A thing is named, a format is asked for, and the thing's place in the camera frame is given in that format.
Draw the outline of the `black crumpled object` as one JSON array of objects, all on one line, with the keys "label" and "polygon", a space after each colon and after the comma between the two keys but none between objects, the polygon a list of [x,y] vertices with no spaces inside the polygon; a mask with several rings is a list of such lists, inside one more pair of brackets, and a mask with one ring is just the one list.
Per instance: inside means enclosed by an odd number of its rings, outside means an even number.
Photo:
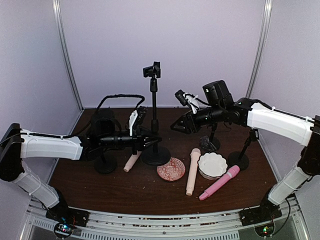
[{"label": "black crumpled object", "polygon": [[211,151],[213,149],[212,143],[207,135],[199,139],[199,146],[204,151]]}]

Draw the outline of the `black mic stand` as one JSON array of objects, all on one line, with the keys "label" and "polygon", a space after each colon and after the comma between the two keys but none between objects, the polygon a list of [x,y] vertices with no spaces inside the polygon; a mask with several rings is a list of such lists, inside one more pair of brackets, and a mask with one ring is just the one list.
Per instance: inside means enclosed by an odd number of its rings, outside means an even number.
[{"label": "black mic stand", "polygon": [[117,159],[110,154],[103,154],[94,160],[94,169],[99,174],[110,174],[117,168]]},{"label": "black mic stand", "polygon": [[217,130],[217,124],[212,124],[210,125],[211,127],[211,132],[209,137],[209,140],[211,142],[212,145],[212,150],[211,151],[207,151],[207,152],[217,152],[220,149],[221,143],[220,141],[215,137],[215,132]]},{"label": "black mic stand", "polygon": [[[157,91],[158,79],[161,77],[161,63],[154,61],[153,65],[143,68],[143,76],[150,77],[150,92],[152,93],[152,120],[151,131],[158,137],[159,133],[159,120],[157,118]],[[141,154],[141,160],[151,166],[162,166],[170,161],[171,153],[163,146],[159,146],[159,141],[148,147]]]},{"label": "black mic stand", "polygon": [[259,130],[251,129],[249,131],[249,136],[246,139],[244,146],[241,151],[234,151],[229,154],[227,158],[228,167],[238,166],[241,171],[246,170],[249,167],[250,161],[246,155],[247,148],[251,145],[252,142],[259,140]]}]

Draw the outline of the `red patterned dish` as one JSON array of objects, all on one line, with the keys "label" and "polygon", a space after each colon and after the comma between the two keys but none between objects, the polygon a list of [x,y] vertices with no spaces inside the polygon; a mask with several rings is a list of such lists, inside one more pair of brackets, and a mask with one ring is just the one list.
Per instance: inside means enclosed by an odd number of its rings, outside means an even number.
[{"label": "red patterned dish", "polygon": [[157,166],[156,170],[163,180],[175,182],[185,175],[186,167],[180,159],[171,157],[166,164]]}]

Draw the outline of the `white scalloped bowl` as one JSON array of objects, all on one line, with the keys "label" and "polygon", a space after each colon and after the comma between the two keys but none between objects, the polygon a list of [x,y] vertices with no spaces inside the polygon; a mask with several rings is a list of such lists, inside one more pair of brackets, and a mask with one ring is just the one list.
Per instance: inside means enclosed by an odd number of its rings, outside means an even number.
[{"label": "white scalloped bowl", "polygon": [[207,180],[217,180],[227,172],[227,160],[215,152],[205,153],[198,160],[200,175]]}]

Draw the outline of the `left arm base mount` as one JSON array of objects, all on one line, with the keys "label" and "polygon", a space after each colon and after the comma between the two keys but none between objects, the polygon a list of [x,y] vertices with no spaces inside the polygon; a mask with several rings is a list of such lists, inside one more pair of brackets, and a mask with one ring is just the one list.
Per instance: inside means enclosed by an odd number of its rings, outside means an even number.
[{"label": "left arm base mount", "polygon": [[70,237],[79,227],[86,227],[90,213],[85,210],[68,208],[66,212],[47,209],[45,217],[55,220],[53,233],[60,239]]}]

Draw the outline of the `front aluminium rail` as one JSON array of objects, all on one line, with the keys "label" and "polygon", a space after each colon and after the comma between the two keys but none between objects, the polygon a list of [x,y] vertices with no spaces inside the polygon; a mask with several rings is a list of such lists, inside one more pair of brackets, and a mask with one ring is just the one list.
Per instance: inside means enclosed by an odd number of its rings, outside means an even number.
[{"label": "front aluminium rail", "polygon": [[243,225],[239,210],[183,215],[121,214],[90,210],[86,226],[69,240],[262,240],[258,232],[274,227],[272,240],[308,240],[309,232],[295,197],[280,206],[282,216]]}]

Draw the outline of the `pink microphone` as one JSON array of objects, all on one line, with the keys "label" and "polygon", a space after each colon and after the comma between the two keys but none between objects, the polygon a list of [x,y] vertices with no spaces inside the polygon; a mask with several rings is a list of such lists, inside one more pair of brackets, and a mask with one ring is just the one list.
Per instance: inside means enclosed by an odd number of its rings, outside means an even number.
[{"label": "pink microphone", "polygon": [[240,167],[238,165],[234,165],[216,182],[214,182],[210,187],[208,187],[199,197],[200,201],[203,201],[210,196],[212,196],[215,192],[217,192],[222,186],[224,186],[228,181],[233,179],[240,172]]}]

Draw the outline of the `right aluminium frame post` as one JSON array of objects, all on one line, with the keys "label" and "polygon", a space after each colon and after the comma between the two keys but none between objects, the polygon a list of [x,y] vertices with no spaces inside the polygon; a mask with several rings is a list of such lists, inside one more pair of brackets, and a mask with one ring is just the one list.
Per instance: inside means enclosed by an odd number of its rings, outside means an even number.
[{"label": "right aluminium frame post", "polygon": [[268,33],[269,33],[269,29],[270,29],[272,9],[273,9],[273,1],[272,0],[265,0],[255,59],[253,62],[253,67],[252,67],[247,91],[245,94],[246,98],[250,98],[252,96],[253,90],[255,87],[255,83],[258,79],[258,74],[259,74],[260,66],[261,66],[262,59],[263,59],[263,53],[264,53],[264,49],[266,47]]}]

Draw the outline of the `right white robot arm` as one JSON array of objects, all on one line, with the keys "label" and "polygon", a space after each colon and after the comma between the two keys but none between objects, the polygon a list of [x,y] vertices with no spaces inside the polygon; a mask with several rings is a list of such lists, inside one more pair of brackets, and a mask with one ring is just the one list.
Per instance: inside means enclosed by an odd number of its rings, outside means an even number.
[{"label": "right white robot arm", "polygon": [[278,206],[310,177],[320,173],[320,117],[299,116],[271,107],[258,99],[240,98],[234,101],[224,80],[204,85],[207,106],[200,108],[199,99],[179,90],[175,97],[190,111],[179,117],[171,130],[184,134],[197,133],[203,126],[217,123],[237,124],[252,129],[265,130],[291,139],[304,148],[300,160],[262,201],[264,206]]}]

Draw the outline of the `cream microphone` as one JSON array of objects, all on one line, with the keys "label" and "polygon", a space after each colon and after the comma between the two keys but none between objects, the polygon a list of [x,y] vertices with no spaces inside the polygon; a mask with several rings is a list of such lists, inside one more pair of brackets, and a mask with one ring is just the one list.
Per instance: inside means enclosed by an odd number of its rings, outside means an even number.
[{"label": "cream microphone", "polygon": [[186,184],[186,195],[192,196],[195,188],[197,170],[198,170],[198,161],[201,156],[201,151],[199,148],[194,148],[190,153],[190,166],[189,173]]},{"label": "cream microphone", "polygon": [[134,164],[136,163],[136,161],[139,159],[141,153],[142,153],[141,151],[138,151],[136,154],[132,154],[132,155],[129,157],[128,161],[126,162],[126,164],[125,164],[125,166],[124,166],[124,168],[123,168],[123,170],[124,170],[125,172],[129,172],[129,171],[132,169],[132,167],[134,166]]}]

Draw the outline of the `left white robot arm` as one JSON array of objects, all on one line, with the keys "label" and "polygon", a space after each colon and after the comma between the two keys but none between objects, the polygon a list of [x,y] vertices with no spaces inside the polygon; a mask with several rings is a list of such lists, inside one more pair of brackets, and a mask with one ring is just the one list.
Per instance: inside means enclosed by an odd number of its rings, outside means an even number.
[{"label": "left white robot arm", "polygon": [[63,195],[44,183],[23,163],[27,158],[62,158],[92,161],[106,150],[131,148],[135,155],[161,142],[161,137],[142,126],[143,109],[134,110],[128,128],[122,130],[114,112],[97,110],[83,135],[51,135],[22,129],[18,123],[9,126],[0,141],[0,178],[13,182],[29,195],[40,200],[50,211],[66,213],[69,206]]}]

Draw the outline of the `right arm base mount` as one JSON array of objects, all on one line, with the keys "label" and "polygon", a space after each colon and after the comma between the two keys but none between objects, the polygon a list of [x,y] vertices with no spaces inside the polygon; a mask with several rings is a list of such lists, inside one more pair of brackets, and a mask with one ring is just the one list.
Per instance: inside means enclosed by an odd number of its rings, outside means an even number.
[{"label": "right arm base mount", "polygon": [[270,211],[261,206],[246,207],[238,214],[242,226],[253,226],[255,233],[262,238],[271,237],[276,232],[275,219],[282,216],[279,209]]}]

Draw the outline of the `left aluminium frame post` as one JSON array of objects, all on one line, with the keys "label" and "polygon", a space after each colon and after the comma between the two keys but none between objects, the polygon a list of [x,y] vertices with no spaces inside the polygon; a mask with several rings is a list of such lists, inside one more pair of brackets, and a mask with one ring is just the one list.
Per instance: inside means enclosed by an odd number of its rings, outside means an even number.
[{"label": "left aluminium frame post", "polygon": [[52,1],[53,7],[53,14],[56,21],[57,31],[60,39],[60,45],[62,50],[63,62],[65,65],[67,77],[71,86],[71,91],[74,96],[77,108],[79,111],[83,111],[84,107],[81,101],[80,93],[76,84],[72,63],[68,51],[67,40],[65,36],[62,12],[61,12],[61,1],[60,0],[53,0]]}]

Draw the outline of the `aluminium frame post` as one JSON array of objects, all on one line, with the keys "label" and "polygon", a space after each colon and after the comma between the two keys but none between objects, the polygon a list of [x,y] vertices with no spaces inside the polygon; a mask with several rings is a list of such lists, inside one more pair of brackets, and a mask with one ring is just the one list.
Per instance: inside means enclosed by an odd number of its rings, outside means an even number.
[{"label": "aluminium frame post", "polygon": [[258,79],[258,74],[259,74],[260,66],[261,66],[262,59],[263,59],[263,53],[264,53],[264,49],[266,47],[268,33],[269,33],[269,29],[270,29],[272,9],[273,9],[273,1],[272,0],[265,0],[255,59],[253,62],[253,67],[252,67],[247,91],[245,94],[246,98],[250,98],[252,96],[253,90],[255,87],[255,83]]},{"label": "aluminium frame post", "polygon": [[60,0],[53,0],[52,1],[53,7],[53,14],[56,21],[57,31],[60,39],[60,45],[62,50],[63,62],[65,65],[67,77],[71,86],[71,91],[74,96],[77,108],[79,111],[83,111],[84,107],[81,101],[80,93],[76,84],[72,63],[68,51],[67,40],[65,36],[62,12],[61,12],[61,1]]}]

